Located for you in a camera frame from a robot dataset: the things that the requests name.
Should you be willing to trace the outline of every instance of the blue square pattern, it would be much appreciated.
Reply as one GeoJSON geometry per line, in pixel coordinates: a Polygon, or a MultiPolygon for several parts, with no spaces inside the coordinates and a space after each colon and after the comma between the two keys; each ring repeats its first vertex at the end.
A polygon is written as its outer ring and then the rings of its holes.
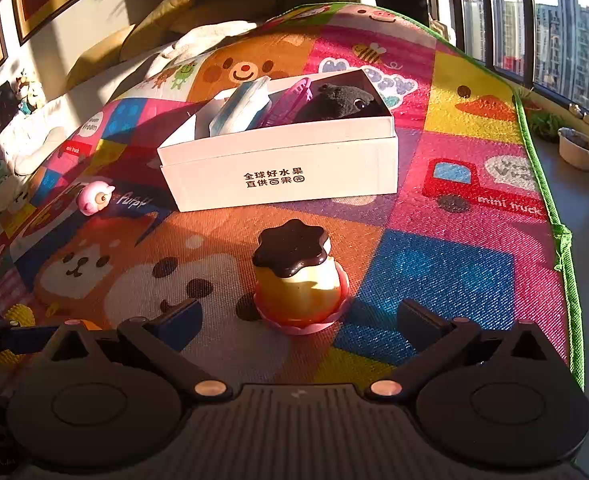
{"type": "Polygon", "coordinates": [[[46,197],[54,189],[54,186],[56,186],[60,178],[61,174],[57,173],[56,171],[46,169],[39,187],[34,192],[34,196],[30,199],[30,203],[34,207],[42,206],[46,200],[46,197]]]}
{"type": "Polygon", "coordinates": [[[101,137],[129,144],[132,132],[136,128],[147,102],[146,98],[122,99],[112,112],[101,137]]]}
{"type": "Polygon", "coordinates": [[[446,319],[484,328],[513,322],[513,256],[427,236],[386,230],[333,346],[399,365],[414,354],[396,331],[399,301],[412,298],[446,319]]]}

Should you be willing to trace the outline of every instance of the chocolate pudding figure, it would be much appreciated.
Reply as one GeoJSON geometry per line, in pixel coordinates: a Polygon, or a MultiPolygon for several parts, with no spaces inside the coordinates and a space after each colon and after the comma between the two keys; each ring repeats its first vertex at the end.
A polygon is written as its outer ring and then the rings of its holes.
{"type": "Polygon", "coordinates": [[[255,304],[274,327],[293,335],[318,332],[342,314],[348,277],[329,256],[331,240],[320,226],[292,219],[265,229],[252,256],[255,304]]]}

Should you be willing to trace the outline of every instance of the white pot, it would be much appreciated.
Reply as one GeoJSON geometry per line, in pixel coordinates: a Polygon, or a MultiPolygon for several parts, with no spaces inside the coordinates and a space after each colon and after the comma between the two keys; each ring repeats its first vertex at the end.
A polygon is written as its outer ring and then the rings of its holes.
{"type": "Polygon", "coordinates": [[[559,128],[559,155],[571,166],[581,171],[589,171],[589,150],[578,146],[570,139],[569,135],[578,136],[589,142],[589,137],[572,128],[559,128]]]}

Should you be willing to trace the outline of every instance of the green mat border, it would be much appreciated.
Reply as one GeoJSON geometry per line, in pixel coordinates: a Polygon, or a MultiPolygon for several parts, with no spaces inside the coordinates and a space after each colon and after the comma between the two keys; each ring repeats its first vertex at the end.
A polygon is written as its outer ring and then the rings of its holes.
{"type": "Polygon", "coordinates": [[[380,9],[385,10],[386,12],[390,12],[395,16],[399,16],[404,20],[414,23],[420,29],[426,31],[428,34],[433,36],[436,40],[440,41],[441,44],[446,45],[451,51],[459,54],[469,62],[473,63],[475,66],[483,70],[484,72],[488,73],[492,77],[498,79],[502,83],[504,83],[510,90],[515,99],[515,107],[517,108],[517,117],[519,119],[519,129],[521,130],[521,137],[524,141],[524,146],[526,148],[526,152],[528,154],[528,158],[530,159],[530,163],[532,164],[533,171],[535,172],[535,177],[537,179],[537,184],[539,184],[539,189],[541,190],[541,194],[543,196],[543,201],[545,203],[546,211],[548,212],[548,219],[551,224],[553,238],[555,239],[555,251],[556,251],[556,261],[555,261],[555,270],[561,272],[563,277],[563,288],[566,297],[566,307],[567,307],[567,317],[568,317],[568,336],[569,336],[569,361],[570,361],[570,369],[572,376],[575,380],[579,383],[579,386],[583,389],[585,385],[585,376],[584,376],[584,352],[583,352],[583,327],[581,323],[581,305],[579,303],[579,294],[577,292],[577,281],[574,274],[574,266],[572,265],[572,253],[571,253],[571,243],[572,243],[572,233],[571,231],[561,223],[559,220],[559,213],[557,212],[557,208],[555,207],[555,201],[553,200],[552,193],[550,192],[550,187],[548,186],[548,181],[545,179],[545,174],[543,173],[543,168],[541,163],[539,162],[539,158],[537,157],[537,151],[535,149],[535,145],[533,144],[532,137],[530,136],[530,130],[528,129],[527,121],[526,121],[526,114],[524,112],[523,104],[521,103],[521,98],[512,86],[504,81],[500,76],[496,73],[489,70],[488,67],[481,64],[481,62],[477,61],[476,59],[468,56],[465,52],[462,52],[454,45],[448,43],[444,38],[436,33],[431,28],[426,27],[422,23],[416,22],[412,18],[404,16],[399,12],[394,12],[390,9],[385,9],[384,7],[378,6],[370,6],[366,4],[359,4],[355,2],[326,2],[326,3],[319,3],[319,4],[305,4],[298,7],[294,7],[279,16],[276,16],[274,19],[281,18],[290,12],[293,12],[297,9],[303,9],[304,7],[319,7],[324,5],[333,5],[333,4],[345,4],[345,5],[364,5],[366,7],[371,7],[373,9],[380,9]]]}

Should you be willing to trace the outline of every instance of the colorful play mat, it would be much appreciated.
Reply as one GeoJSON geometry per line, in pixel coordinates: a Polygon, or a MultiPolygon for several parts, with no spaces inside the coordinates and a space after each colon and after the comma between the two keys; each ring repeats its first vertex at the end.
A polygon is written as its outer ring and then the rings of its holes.
{"type": "MultiPolygon", "coordinates": [[[[275,185],[297,185],[279,176],[295,168],[248,171],[258,186],[268,174],[275,185]]],[[[396,330],[404,298],[484,328],[532,319],[583,382],[570,234],[520,99],[431,31],[376,7],[299,7],[234,44],[177,59],[90,118],[0,217],[2,312],[23,303],[37,324],[80,318],[109,328],[188,297],[200,299],[203,326],[182,354],[233,387],[366,386],[414,352],[396,330]],[[258,76],[354,67],[395,117],[396,194],[177,211],[156,148],[207,100],[258,76]],[[116,190],[86,217],[75,197],[98,178],[116,190]],[[291,218],[323,226],[350,277],[348,313],[314,335],[276,332],[252,301],[257,235],[291,218]]],[[[0,392],[12,390],[26,362],[0,360],[0,392]]]]}

